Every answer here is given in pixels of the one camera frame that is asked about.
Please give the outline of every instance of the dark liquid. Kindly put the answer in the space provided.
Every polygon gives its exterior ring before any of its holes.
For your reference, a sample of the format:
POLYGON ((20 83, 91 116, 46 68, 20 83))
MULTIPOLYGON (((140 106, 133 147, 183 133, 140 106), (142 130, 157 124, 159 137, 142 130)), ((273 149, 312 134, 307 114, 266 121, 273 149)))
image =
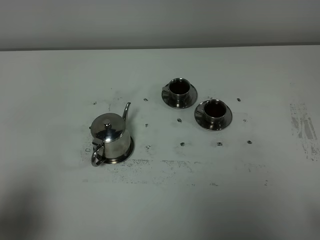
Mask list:
POLYGON ((204 111, 210 117, 219 118, 226 114, 226 107, 219 101, 209 102, 204 106, 204 111))
POLYGON ((174 80, 171 84, 170 84, 170 91, 173 92, 174 94, 186 94, 189 89, 190 89, 190 85, 182 80, 182 79, 177 79, 174 80))

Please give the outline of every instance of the metal saucer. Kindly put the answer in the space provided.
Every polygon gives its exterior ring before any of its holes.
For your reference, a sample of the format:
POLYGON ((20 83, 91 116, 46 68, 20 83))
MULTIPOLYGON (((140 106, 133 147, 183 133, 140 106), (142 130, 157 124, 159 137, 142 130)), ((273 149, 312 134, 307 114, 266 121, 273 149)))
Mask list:
POLYGON ((169 92, 169 83, 165 85, 162 88, 162 100, 171 108, 174 109, 186 109, 191 107, 195 102, 197 101, 198 98, 198 92, 196 88, 190 84, 190 90, 188 92, 188 96, 182 100, 182 101, 177 101, 175 98, 173 98, 169 92))
POLYGON ((225 106, 225 114, 223 116, 223 120, 219 123, 212 124, 211 122, 207 121, 204 116, 205 115, 204 107, 205 107, 205 104, 209 101, 210 100, 203 101, 196 107, 194 111, 194 118, 196 122, 204 129, 207 129, 210 131, 219 131, 219 130, 225 129, 230 125, 233 117, 230 108, 224 102, 221 101, 225 106))
POLYGON ((127 158, 130 157, 130 155, 132 154, 132 152, 134 151, 135 148, 135 144, 134 144, 134 140, 131 137, 131 143, 130 146, 128 148, 128 150, 121 156, 117 157, 117 158, 105 158, 102 157, 101 155, 97 155, 97 159, 98 161, 96 162, 97 165, 100 165, 101 163, 105 163, 105 164, 118 164, 120 162, 123 162, 124 160, 126 160, 127 158))

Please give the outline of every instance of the white table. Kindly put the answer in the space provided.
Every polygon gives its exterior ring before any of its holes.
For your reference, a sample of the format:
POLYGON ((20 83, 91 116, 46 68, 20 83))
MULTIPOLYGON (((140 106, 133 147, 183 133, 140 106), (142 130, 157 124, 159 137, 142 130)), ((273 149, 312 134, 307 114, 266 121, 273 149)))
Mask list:
POLYGON ((0 52, 0 208, 30 198, 34 239, 319 239, 319 58, 320 46, 0 52), (161 98, 177 77, 198 91, 190 108, 161 98), (224 130, 194 119, 210 98, 233 113, 224 130), (132 156, 92 167, 89 126, 127 102, 132 156))

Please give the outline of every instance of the teapot lid knob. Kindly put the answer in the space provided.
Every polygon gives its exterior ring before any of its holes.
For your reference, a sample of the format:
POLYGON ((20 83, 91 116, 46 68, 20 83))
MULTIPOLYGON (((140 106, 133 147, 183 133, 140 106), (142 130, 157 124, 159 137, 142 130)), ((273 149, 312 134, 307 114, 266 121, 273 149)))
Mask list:
POLYGON ((105 128, 105 129, 109 129, 109 128, 112 127, 112 126, 111 126, 111 122, 110 122, 109 119, 105 119, 105 120, 103 121, 103 125, 104 125, 104 128, 105 128))

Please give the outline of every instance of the teapot spout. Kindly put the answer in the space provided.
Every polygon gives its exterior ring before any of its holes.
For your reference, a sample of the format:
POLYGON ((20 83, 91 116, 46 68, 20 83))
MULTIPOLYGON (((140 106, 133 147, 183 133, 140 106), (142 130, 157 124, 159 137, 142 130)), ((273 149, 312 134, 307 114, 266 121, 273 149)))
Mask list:
POLYGON ((122 118, 124 121, 126 121, 127 117, 128 117, 128 109, 130 107, 130 104, 131 102, 128 102, 125 106, 125 109, 124 109, 124 112, 123 112, 123 115, 122 115, 122 118))

